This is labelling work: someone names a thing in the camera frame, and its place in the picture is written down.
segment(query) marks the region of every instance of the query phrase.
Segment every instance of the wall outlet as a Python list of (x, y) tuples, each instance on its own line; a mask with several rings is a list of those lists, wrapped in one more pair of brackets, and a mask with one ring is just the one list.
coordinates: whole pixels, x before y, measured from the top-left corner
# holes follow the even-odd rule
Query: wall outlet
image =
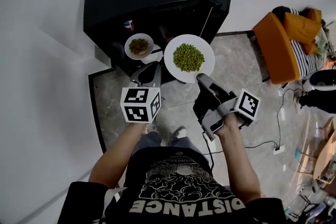
[(280, 146), (280, 148), (279, 148), (279, 150), (273, 150), (273, 154), (274, 155), (276, 155), (276, 154), (279, 154), (279, 153), (282, 153), (282, 152), (284, 152), (285, 151), (285, 145), (282, 145), (282, 146)]

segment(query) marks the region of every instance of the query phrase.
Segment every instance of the power cord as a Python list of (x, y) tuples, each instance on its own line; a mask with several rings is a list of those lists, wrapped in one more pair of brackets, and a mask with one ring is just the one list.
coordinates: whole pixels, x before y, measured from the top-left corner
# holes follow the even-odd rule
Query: power cord
[[(295, 91), (301, 91), (301, 92), (303, 92), (303, 89), (287, 89), (284, 93), (283, 93), (283, 95), (282, 95), (282, 103), (281, 103), (281, 106), (279, 107), (279, 110), (278, 110), (278, 113), (277, 113), (277, 121), (278, 121), (278, 127), (279, 127), (279, 143), (277, 144), (275, 141), (273, 141), (273, 140), (270, 140), (270, 141), (265, 141), (265, 142), (263, 142), (263, 143), (261, 143), (261, 144), (259, 144), (259, 145), (256, 145), (256, 146), (246, 146), (245, 148), (256, 148), (256, 147), (259, 147), (259, 146), (261, 146), (261, 145), (264, 145), (264, 144), (266, 144), (266, 143), (274, 143), (275, 144), (275, 150), (276, 151), (278, 151), (279, 149), (280, 149), (280, 143), (281, 143), (281, 130), (280, 130), (280, 123), (279, 123), (279, 112), (280, 112), (280, 109), (282, 108), (282, 106), (284, 105), (284, 102), (285, 102), (285, 94), (286, 94), (286, 92), (288, 92), (288, 91), (292, 91), (292, 92), (295, 92)], [(246, 123), (243, 123), (240, 127), (239, 127), (239, 129), (241, 129), (244, 125), (245, 125)], [(211, 165), (211, 171), (213, 170), (213, 168), (214, 168), (214, 165), (215, 165), (215, 163), (214, 163), (214, 159), (213, 159), (213, 157), (212, 157), (212, 154), (217, 154), (217, 153), (222, 153), (223, 151), (216, 151), (216, 152), (211, 152), (211, 150), (210, 150), (210, 147), (209, 147), (209, 143), (208, 143), (208, 140), (206, 139), (206, 137), (205, 137), (205, 132), (203, 132), (202, 133), (202, 136), (203, 136), (203, 138), (204, 138), (204, 140), (205, 140), (205, 143), (206, 143), (206, 146), (207, 146), (207, 148), (208, 148), (208, 150), (209, 150), (209, 153), (205, 153), (205, 154), (203, 154), (203, 155), (210, 155), (210, 158), (211, 158), (211, 162), (212, 162), (212, 165)]]

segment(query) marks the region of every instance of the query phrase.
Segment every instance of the green peas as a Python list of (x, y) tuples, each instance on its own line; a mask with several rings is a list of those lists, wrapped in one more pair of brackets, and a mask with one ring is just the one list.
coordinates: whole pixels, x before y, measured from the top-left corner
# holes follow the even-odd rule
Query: green peas
[(183, 43), (174, 51), (174, 64), (182, 71), (199, 71), (204, 55), (195, 46)]

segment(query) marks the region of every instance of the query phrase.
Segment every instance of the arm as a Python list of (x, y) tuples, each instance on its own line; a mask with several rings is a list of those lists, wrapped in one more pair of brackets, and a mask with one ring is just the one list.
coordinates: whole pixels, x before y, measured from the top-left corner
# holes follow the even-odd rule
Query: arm
[(236, 116), (230, 113), (226, 115), (224, 122), (224, 126), (216, 134), (226, 158), (230, 187), (232, 192), (247, 204), (261, 197), (259, 180), (248, 160)]
[(128, 125), (114, 145), (96, 162), (91, 171), (89, 182), (101, 183), (109, 188), (115, 188), (145, 127), (144, 123)]

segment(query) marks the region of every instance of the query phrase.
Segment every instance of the striped cushion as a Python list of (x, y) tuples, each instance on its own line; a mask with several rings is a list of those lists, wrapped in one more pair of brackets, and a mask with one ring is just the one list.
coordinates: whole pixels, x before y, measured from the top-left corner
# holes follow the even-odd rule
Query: striped cushion
[[(293, 8), (290, 8), (290, 12), (292, 14), (300, 14), (299, 10)], [(300, 79), (322, 69), (326, 60), (324, 57), (319, 57), (316, 54), (306, 55), (300, 43), (295, 40), (290, 40), (290, 44), (298, 63)]]

